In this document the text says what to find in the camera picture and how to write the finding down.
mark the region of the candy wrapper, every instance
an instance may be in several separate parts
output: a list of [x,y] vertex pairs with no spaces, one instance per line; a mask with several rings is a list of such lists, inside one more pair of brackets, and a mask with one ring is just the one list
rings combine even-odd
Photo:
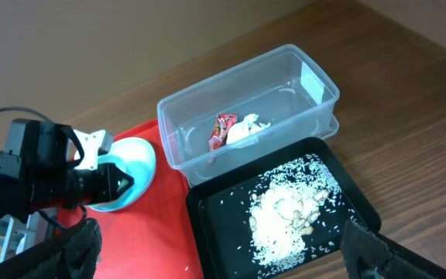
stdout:
[[226,135],[230,128],[237,123],[236,114],[220,114],[216,117],[213,133],[209,138],[209,149],[216,150],[225,145]]

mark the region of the plastic container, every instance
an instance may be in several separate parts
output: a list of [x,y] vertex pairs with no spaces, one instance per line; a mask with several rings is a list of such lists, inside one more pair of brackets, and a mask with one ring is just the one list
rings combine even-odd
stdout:
[[[158,104],[168,164],[194,186],[309,136],[334,135],[340,92],[302,50],[285,45],[221,72]],[[259,115],[269,128],[210,152],[216,115]]]

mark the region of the pile of rice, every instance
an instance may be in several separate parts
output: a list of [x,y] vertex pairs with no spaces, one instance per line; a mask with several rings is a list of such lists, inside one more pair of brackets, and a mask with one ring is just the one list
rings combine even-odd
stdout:
[[[308,154],[261,175],[261,184],[269,182],[269,189],[256,197],[252,195],[249,219],[252,227],[251,246],[256,248],[254,261],[270,267],[268,274],[278,274],[304,262],[306,243],[300,233],[276,210],[276,203],[284,200],[285,212],[293,212],[300,202],[301,216],[306,218],[319,210],[326,201],[335,204],[340,192],[338,182],[316,154]],[[328,198],[320,201],[314,196],[328,191]]]

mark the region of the light blue plate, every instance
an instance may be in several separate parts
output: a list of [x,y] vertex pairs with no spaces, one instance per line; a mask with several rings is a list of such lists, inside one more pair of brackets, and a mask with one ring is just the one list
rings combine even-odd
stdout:
[[134,185],[116,201],[89,206],[99,212],[112,212],[131,205],[144,194],[156,173],[153,147],[146,140],[135,137],[113,143],[109,153],[98,158],[98,164],[103,163],[115,163],[118,169],[133,177]]

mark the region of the tray rim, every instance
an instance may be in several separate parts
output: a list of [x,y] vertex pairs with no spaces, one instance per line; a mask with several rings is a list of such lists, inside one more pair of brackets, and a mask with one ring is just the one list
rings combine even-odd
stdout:
[[316,137],[308,137],[296,143],[290,144],[280,150],[265,155],[253,162],[235,168],[227,173],[205,181],[191,188],[186,197],[186,206],[189,214],[190,225],[194,234],[199,260],[201,262],[205,278],[219,278],[213,261],[213,256],[208,245],[208,239],[204,232],[204,225],[199,216],[199,203],[206,197],[214,195],[234,185],[252,179],[253,177],[269,171],[281,164],[290,162],[310,152],[310,146],[316,145],[320,158],[328,156],[325,162],[333,174],[334,178],[340,184],[341,189],[346,195],[355,210],[367,225],[368,229],[378,233],[381,229],[382,221],[379,213],[372,207],[371,203],[361,192],[359,186],[352,177],[343,168],[338,158],[331,151],[325,141]]

